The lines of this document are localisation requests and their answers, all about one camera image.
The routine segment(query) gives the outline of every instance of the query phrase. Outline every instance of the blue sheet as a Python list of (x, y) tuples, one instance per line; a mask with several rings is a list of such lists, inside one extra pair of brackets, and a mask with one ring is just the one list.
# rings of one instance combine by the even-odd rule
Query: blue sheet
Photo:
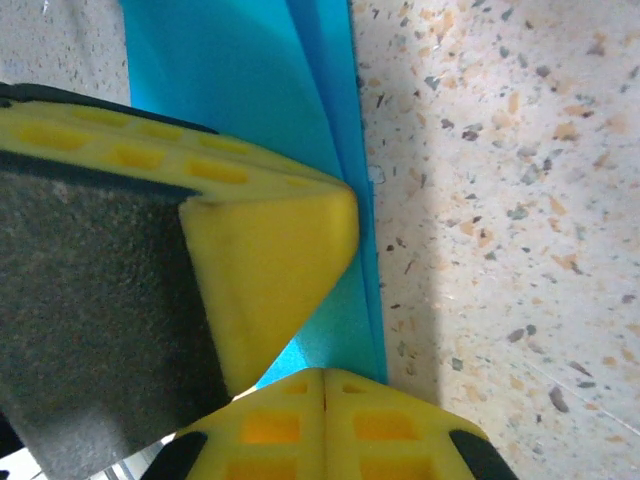
[(308, 366), (386, 382), (373, 202), (346, 1), (121, 0), (132, 105), (200, 123), (343, 178), (361, 248), (260, 381)]

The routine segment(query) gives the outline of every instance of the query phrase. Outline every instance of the black rubber edge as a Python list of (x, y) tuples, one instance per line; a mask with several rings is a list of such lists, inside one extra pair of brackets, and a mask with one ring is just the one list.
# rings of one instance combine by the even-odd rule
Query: black rubber edge
[(175, 118), (165, 117), (164, 115), (145, 112), (144, 110), (138, 110), (137, 108), (127, 107), (125, 105), (108, 102), (106, 100), (99, 100), (93, 97), (87, 97), (86, 95), (69, 92), (67, 90), (61, 90), (55, 87), (48, 87), (46, 85), (36, 85), (32, 83), (19, 83), (16, 85), (9, 85), (7, 83), (0, 82), (0, 108), (9, 108), (11, 106), (10, 104), (8, 104), (9, 100), (19, 103), (65, 103), (71, 105), (81, 105), (84, 107), (102, 108), (104, 110), (124, 113), (126, 115), (132, 115), (134, 117), (146, 118), (147, 120), (154, 120), (156, 122), (175, 125), (176, 127), (188, 128), (190, 130), (197, 130), (204, 133), (213, 133), (216, 135), (218, 134), (216, 130), (198, 125), (196, 123), (185, 122), (182, 120), (177, 120)]
[(18, 437), (16, 432), (13, 430), (9, 420), (4, 416), (4, 413), (0, 412), (0, 458), (11, 455), (22, 448), (24, 448), (24, 445), (20, 440), (20, 437)]
[(186, 480), (207, 443), (203, 432), (187, 433), (164, 446), (140, 480)]
[(449, 437), (476, 480), (518, 480), (490, 442), (465, 430), (453, 430)]
[(200, 192), (186, 187), (152, 182), (20, 153), (7, 153), (8, 155), (0, 156), (0, 170), (17, 174), (33, 175), (51, 180), (64, 180), (75, 185), (100, 186), (101, 188), (158, 194), (179, 200), (200, 195)]

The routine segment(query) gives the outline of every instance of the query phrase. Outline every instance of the gray sponge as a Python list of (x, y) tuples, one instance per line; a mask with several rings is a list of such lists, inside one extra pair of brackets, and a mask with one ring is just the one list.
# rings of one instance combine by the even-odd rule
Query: gray sponge
[(81, 480), (228, 403), (188, 190), (0, 152), (0, 410)]

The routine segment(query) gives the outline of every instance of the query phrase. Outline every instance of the black foam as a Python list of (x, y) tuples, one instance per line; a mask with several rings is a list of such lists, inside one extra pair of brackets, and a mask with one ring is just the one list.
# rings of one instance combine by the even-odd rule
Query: black foam
[(202, 448), (203, 432), (190, 432), (164, 446), (140, 480), (187, 480)]
[(465, 430), (453, 430), (449, 437), (476, 480), (518, 480), (489, 441)]
[(0, 458), (17, 452), (24, 448), (18, 434), (15, 432), (4, 414), (0, 412)]
[(146, 118), (148, 120), (154, 120), (156, 122), (168, 123), (169, 125), (176, 125), (178, 127), (188, 128), (191, 130), (197, 130), (200, 132), (217, 134), (218, 132), (212, 128), (198, 125), (197, 123), (185, 122), (176, 118), (165, 117), (164, 115), (158, 115), (157, 113), (145, 112), (137, 108), (127, 107), (125, 105), (119, 105), (117, 103), (108, 102), (106, 100), (100, 100), (98, 98), (87, 97), (75, 92), (69, 92), (67, 90), (61, 90), (55, 87), (48, 87), (46, 85), (37, 85), (32, 83), (20, 83), (17, 85), (10, 85), (8, 83), (0, 82), (0, 108), (6, 108), (10, 106), (10, 101), (26, 103), (26, 102), (46, 102), (46, 103), (62, 103), (81, 105), (85, 107), (102, 108), (105, 110), (111, 110), (114, 112), (124, 113), (126, 115), (133, 115), (135, 117)]
[(192, 194), (0, 152), (0, 410), (50, 480), (229, 401), (178, 218)]

